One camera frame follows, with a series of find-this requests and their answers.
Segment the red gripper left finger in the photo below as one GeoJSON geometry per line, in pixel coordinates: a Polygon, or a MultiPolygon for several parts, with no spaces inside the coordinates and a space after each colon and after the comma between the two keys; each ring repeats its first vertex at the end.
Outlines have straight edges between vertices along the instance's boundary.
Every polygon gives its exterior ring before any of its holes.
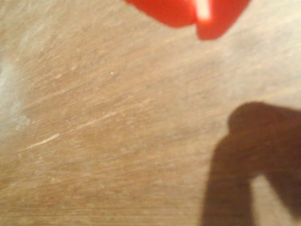
{"type": "Polygon", "coordinates": [[[184,27],[196,21],[192,0],[127,0],[126,3],[171,27],[184,27]]]}

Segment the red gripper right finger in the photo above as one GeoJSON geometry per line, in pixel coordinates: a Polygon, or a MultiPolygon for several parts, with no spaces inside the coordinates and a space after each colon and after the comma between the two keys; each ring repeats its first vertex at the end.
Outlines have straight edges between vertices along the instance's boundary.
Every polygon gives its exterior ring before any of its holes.
{"type": "Polygon", "coordinates": [[[248,6],[248,0],[197,0],[198,37],[213,40],[221,37],[248,6]]]}

